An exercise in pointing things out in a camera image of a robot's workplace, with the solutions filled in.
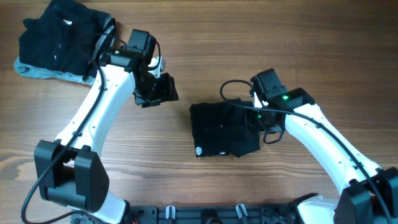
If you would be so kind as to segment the dark green polo shirt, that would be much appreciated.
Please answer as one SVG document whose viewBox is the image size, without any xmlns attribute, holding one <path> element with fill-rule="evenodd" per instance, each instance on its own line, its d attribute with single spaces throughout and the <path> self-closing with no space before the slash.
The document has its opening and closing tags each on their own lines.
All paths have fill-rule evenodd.
<svg viewBox="0 0 398 224">
<path fill-rule="evenodd" d="M 241 157 L 260 150 L 258 114 L 246 107 L 251 101 L 233 100 L 240 106 L 227 102 L 199 103 L 190 107 L 192 136 L 197 157 Z"/>
</svg>

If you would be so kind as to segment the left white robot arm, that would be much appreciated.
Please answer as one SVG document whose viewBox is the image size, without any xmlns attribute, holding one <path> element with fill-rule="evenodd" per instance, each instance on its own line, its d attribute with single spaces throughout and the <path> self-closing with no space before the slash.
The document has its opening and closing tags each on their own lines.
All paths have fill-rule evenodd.
<svg viewBox="0 0 398 224">
<path fill-rule="evenodd" d="M 88 95 L 54 141 L 41 140 L 34 151 L 42 199 L 72 209 L 98 223 L 130 223 L 130 204 L 109 189 L 101 161 L 105 139 L 130 96 L 142 108 L 178 99 L 162 56 L 134 49 L 109 49 L 96 64 Z"/>
</svg>

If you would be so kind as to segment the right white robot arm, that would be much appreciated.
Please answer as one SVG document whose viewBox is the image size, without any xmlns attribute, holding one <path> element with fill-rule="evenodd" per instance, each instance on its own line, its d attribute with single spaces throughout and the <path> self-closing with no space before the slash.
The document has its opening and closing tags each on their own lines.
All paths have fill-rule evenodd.
<svg viewBox="0 0 398 224">
<path fill-rule="evenodd" d="M 254 110 L 266 134 L 288 132 L 326 170 L 338 199 L 307 194 L 289 204 L 289 223 L 397 223 L 397 168 L 360 153 L 302 88 L 288 90 L 274 69 L 251 78 Z"/>
</svg>

